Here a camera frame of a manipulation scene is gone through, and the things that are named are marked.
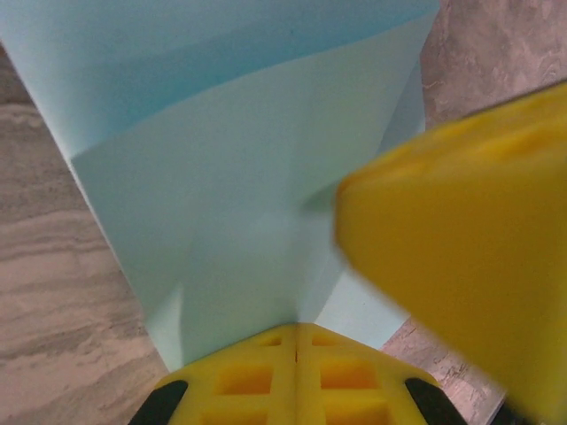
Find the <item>gray marble wall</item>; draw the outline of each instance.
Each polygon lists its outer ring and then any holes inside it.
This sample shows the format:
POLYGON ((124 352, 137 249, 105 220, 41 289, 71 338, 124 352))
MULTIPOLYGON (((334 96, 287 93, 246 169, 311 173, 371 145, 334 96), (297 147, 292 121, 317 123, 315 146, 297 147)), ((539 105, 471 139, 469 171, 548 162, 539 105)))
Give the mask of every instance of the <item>gray marble wall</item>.
MULTIPOLYGON (((442 0, 428 124, 567 76, 567 2, 442 0)), ((500 392, 412 322, 385 349, 481 424, 500 392)), ((126 423, 166 373, 49 132, 0 58, 0 425, 126 423)))

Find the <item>rectangular hole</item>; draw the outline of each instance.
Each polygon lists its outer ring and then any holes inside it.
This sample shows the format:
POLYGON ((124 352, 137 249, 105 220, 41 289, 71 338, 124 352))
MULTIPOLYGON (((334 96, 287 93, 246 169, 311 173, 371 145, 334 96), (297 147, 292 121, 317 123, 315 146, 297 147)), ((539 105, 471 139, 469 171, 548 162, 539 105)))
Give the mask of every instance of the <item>rectangular hole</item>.
POLYGON ((325 406, 327 425, 393 425, 383 400, 349 400, 325 406))
POLYGON ((205 413, 201 425, 267 425, 268 413, 262 411, 230 411, 219 409, 205 413))
POLYGON ((367 390, 378 388, 372 364, 361 359, 324 359, 321 362, 322 390, 367 390))
POLYGON ((216 394, 269 394, 274 368, 270 365, 235 364, 221 371, 216 394))
POLYGON ((258 341, 258 344, 264 347, 276 347, 282 344, 282 337, 279 335, 264 336, 258 341))

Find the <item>yellow foam piece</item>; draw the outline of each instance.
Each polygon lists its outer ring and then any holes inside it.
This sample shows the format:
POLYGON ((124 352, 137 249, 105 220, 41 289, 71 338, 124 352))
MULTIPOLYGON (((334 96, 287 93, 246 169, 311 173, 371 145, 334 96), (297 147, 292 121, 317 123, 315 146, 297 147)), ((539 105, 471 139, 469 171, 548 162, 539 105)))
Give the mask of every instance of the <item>yellow foam piece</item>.
POLYGON ((172 373, 170 425, 427 425, 404 382, 424 371, 313 324, 284 325, 172 373))
POLYGON ((336 214, 358 272, 527 413, 567 419, 567 84, 379 157, 336 214))

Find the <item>beige marble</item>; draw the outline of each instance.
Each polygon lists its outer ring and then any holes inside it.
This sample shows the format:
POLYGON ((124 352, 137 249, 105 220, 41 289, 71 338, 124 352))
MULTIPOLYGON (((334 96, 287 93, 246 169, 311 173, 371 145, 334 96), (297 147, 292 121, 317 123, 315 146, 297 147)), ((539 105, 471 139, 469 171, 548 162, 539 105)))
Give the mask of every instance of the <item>beige marble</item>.
MULTIPOLYGON (((428 125, 567 76, 563 0, 442 0, 423 49, 428 125)), ((501 392, 413 321, 384 350, 471 424, 501 392)), ((127 423, 166 373, 41 117, 0 58, 0 425, 127 423)))
POLYGON ((120 424, 165 368, 31 104, 0 104, 0 423, 120 424))

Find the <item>light blue paper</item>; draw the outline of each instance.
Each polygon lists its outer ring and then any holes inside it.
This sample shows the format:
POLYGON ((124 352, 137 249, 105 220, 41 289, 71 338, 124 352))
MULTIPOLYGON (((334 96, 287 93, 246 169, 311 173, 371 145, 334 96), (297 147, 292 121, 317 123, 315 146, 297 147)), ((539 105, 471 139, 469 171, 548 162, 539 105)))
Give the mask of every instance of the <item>light blue paper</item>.
POLYGON ((236 4, 0 3, 3 41, 171 369, 317 320, 345 270, 334 187, 376 154, 437 7, 236 4))
POLYGON ((71 158, 200 91, 371 37, 437 3, 1 0, 0 39, 71 158))

